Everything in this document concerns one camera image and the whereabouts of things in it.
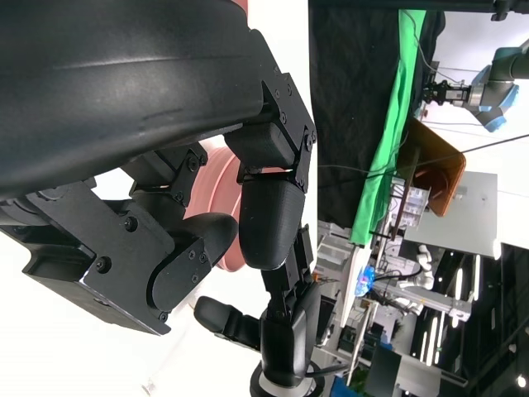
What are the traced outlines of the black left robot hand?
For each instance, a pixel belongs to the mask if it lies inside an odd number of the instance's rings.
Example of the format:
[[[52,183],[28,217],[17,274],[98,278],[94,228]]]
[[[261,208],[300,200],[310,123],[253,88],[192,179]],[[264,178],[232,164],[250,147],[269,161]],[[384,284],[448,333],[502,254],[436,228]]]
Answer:
[[[1,4],[1,232],[106,323],[166,334],[234,241],[279,268],[315,139],[233,1]]]

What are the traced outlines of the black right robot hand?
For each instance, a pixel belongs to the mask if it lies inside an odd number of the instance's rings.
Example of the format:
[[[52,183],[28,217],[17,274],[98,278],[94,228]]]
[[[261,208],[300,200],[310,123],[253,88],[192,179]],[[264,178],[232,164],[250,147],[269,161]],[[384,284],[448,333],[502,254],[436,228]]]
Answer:
[[[213,298],[198,298],[194,317],[214,335],[261,354],[268,373],[302,377],[316,340],[319,286],[312,278],[308,227],[298,229],[285,262],[261,272],[270,301],[259,319]]]

